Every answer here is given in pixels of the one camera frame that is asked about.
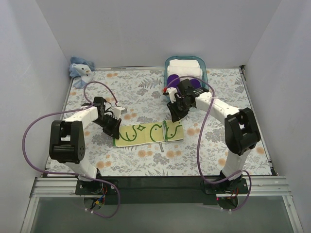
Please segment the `green patterned towel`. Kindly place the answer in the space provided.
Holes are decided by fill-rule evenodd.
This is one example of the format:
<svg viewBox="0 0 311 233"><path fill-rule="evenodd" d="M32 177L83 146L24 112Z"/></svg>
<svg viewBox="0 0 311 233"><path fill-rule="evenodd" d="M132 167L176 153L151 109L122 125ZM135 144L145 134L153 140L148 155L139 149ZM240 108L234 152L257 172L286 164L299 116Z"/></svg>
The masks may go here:
<svg viewBox="0 0 311 233"><path fill-rule="evenodd" d="M120 127L120 138L113 139L115 147L130 147L153 143L166 143L184 139L184 129L181 121L137 124Z"/></svg>

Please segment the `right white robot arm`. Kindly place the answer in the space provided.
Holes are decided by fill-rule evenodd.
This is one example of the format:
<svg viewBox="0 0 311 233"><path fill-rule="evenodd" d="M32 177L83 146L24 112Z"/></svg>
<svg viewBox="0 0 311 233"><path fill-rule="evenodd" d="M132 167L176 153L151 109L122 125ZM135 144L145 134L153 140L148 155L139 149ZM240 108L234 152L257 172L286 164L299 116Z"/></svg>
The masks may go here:
<svg viewBox="0 0 311 233"><path fill-rule="evenodd" d="M228 148L225 166L217 180L203 180L226 193L231 193L241 182L247 156L261 140L255 115L250 108L239 109L216 98L212 87L195 88L186 76L179 80L176 87L169 83L163 90L163 94L170 98L167 107L172 122L184 118L193 107L205 111L207 116L212 116L224 126L225 144Z"/></svg>

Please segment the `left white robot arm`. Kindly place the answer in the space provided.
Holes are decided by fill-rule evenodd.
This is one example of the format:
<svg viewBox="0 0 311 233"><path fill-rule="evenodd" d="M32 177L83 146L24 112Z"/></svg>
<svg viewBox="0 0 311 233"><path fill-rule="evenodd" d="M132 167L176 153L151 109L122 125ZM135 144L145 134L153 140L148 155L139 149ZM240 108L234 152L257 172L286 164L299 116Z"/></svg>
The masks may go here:
<svg viewBox="0 0 311 233"><path fill-rule="evenodd" d="M69 167L79 179L87 181L92 194L103 190L103 181L98 179L99 170L86 158L84 129L91 123L99 125L113 139L120 138L121 115L126 108L111 106L106 99L95 97L93 103L85 103L82 109L64 120L55 120L51 125L49 156Z"/></svg>

